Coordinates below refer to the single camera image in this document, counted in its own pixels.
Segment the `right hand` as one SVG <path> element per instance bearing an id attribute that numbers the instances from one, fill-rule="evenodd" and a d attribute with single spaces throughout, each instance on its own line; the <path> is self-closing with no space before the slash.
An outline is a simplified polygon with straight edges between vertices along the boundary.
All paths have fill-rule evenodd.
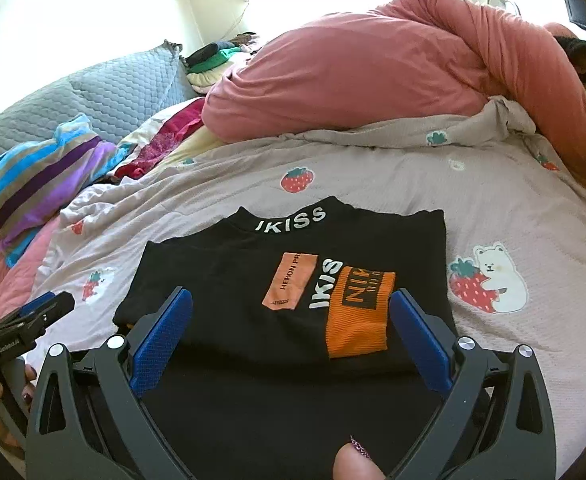
<path id="1" fill-rule="evenodd" d="M 332 467 L 333 480 L 384 480 L 385 474 L 371 460 L 366 448 L 354 437 L 336 453 Z"/>

